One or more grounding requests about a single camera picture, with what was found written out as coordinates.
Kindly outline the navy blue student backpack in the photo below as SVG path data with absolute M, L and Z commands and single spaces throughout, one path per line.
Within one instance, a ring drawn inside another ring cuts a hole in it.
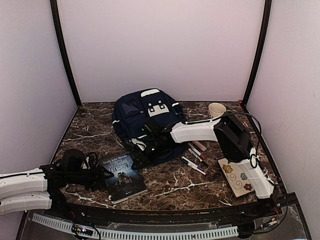
M 130 142 L 139 139 L 148 144 L 151 139 L 143 130 L 144 123 L 150 119 L 163 125 L 170 135 L 170 127 L 177 123 L 185 123 L 186 117 L 179 102 L 158 88 L 149 88 L 129 93 L 119 98 L 113 108 L 112 125 L 115 133 L 130 153 L 134 161 L 134 154 L 142 153 L 139 147 Z M 171 161 L 187 149 L 186 143 L 175 143 L 173 154 L 165 159 L 149 160 L 149 166 L 159 165 Z

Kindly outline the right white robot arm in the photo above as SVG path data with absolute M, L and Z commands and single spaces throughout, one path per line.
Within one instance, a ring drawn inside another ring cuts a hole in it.
M 144 123 L 142 130 L 151 138 L 151 141 L 146 145 L 140 141 L 134 143 L 133 169 L 154 164 L 162 151 L 177 144 L 216 141 L 224 157 L 244 171 L 255 190 L 256 197 L 262 200 L 255 205 L 255 213 L 260 217 L 266 217 L 274 210 L 274 201 L 278 194 L 275 183 L 260 161 L 259 147 L 253 144 L 250 133 L 235 113 L 226 112 L 217 118 L 176 122 L 167 126 L 162 126 L 151 119 Z

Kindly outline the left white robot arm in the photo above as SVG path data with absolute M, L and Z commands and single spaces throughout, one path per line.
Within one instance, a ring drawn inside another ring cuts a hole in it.
M 80 185 L 85 190 L 100 189 L 114 174 L 105 169 L 95 152 L 68 149 L 61 159 L 38 168 L 0 176 L 0 214 L 30 210 L 52 210 L 67 218 L 71 208 L 62 188 Z

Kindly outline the dark Wuthering Heights book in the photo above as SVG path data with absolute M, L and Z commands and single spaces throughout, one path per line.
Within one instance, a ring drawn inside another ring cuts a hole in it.
M 101 164 L 113 174 L 105 180 L 112 204 L 116 205 L 135 196 L 148 192 L 138 170 L 133 170 L 133 160 L 129 154 L 111 157 Z

